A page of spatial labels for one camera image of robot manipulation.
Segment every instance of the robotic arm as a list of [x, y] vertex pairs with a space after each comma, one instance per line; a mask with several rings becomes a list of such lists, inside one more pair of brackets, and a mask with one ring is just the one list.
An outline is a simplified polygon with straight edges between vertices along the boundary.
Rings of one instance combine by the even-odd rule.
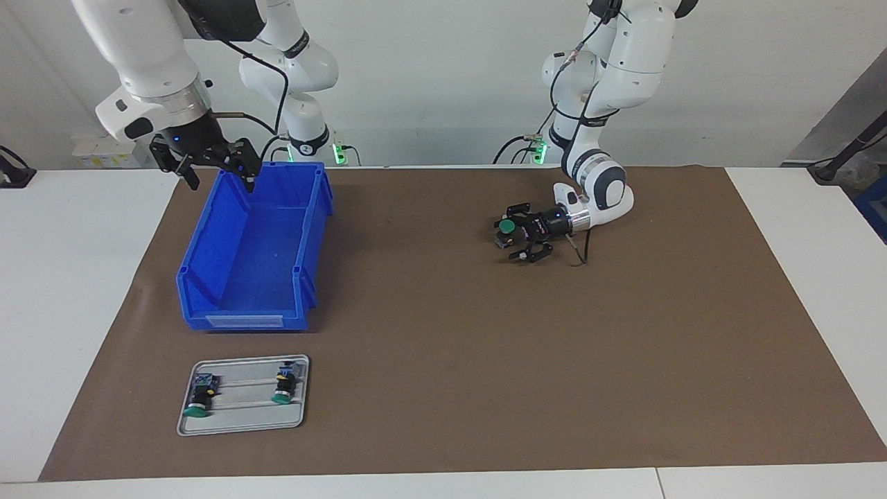
[[600, 148], [600, 134], [610, 116], [636, 107], [655, 93], [671, 49], [676, 19], [698, 0], [587, 0], [585, 42], [572, 52], [557, 52], [543, 66], [556, 113], [548, 131], [563, 150], [561, 169], [582, 187], [554, 186], [557, 208], [530, 213], [515, 205], [498, 222], [497, 242], [514, 244], [521, 228], [526, 249], [511, 258], [537, 261], [552, 252], [548, 240], [590, 230], [628, 213], [634, 192], [625, 169]]
[[[164, 171], [199, 184], [192, 165], [216, 166], [240, 176], [252, 192], [262, 158], [248, 139], [227, 141], [207, 85], [184, 50], [182, 11], [205, 39], [272, 45], [272, 65], [289, 77], [283, 118], [291, 143], [303, 156], [323, 160], [330, 132], [317, 101], [306, 91], [332, 87], [338, 67], [302, 28], [292, 0], [72, 0], [93, 42], [120, 76], [122, 86], [96, 107], [99, 120], [120, 141], [155, 133], [150, 149]], [[241, 79], [275, 104], [283, 79], [250, 59]]]

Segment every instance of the green light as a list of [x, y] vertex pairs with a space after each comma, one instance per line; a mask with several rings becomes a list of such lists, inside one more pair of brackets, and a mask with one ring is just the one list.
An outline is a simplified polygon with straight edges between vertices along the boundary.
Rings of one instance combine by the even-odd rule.
[[342, 150], [340, 145], [333, 143], [333, 154], [335, 155], [336, 164], [348, 163], [348, 156], [345, 155], [345, 151]]
[[547, 152], [548, 144], [543, 140], [539, 140], [538, 146], [536, 147], [536, 153], [533, 155], [533, 162], [535, 164], [545, 164]]

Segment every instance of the gray tray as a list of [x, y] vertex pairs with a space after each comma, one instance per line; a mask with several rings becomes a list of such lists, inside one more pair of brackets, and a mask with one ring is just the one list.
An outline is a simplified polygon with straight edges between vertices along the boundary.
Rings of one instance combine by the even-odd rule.
[[[281, 406], [271, 401], [271, 395], [277, 385], [275, 376], [286, 360], [294, 363], [293, 374], [297, 385], [292, 403]], [[307, 355], [198, 362], [191, 370], [184, 391], [182, 410], [178, 416], [178, 434], [192, 437], [295, 428], [302, 423], [305, 414], [308, 367]], [[182, 415], [191, 398], [191, 381], [197, 373], [220, 376], [217, 395], [207, 411], [209, 416], [202, 418]]]

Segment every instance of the brown mat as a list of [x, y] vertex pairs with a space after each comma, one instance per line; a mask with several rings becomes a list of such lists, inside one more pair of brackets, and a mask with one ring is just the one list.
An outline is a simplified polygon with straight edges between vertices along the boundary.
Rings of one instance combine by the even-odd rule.
[[[634, 211], [508, 264], [491, 222], [557, 170], [334, 171], [302, 335], [207, 335], [179, 186], [41, 480], [887, 460], [722, 170], [632, 169]], [[307, 353], [295, 430], [182, 438], [198, 360]]]

